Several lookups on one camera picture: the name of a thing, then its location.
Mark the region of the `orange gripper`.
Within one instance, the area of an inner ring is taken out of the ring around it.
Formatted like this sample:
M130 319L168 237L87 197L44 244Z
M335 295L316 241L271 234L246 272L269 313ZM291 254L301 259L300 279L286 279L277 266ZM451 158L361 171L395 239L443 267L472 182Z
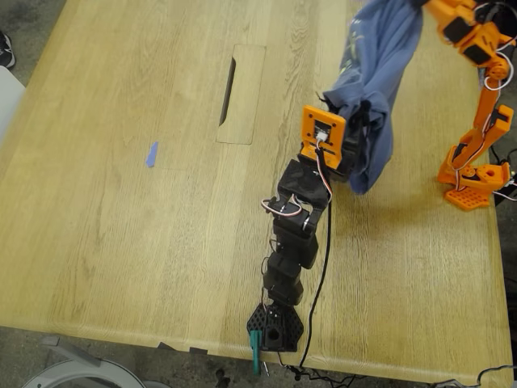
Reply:
M472 43L479 29L475 18L477 2L472 0L411 0L414 7L422 7L437 22L445 43Z

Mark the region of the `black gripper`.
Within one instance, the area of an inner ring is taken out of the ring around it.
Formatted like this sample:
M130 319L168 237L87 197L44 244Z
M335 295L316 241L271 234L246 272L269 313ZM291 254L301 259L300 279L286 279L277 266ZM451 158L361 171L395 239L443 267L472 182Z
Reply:
M350 116L346 127L343 130L343 141L340 146L341 162L330 170L330 178L338 182L347 182L352 171L359 163L359 155L364 145L364 133L370 125L371 103L369 100L362 100Z

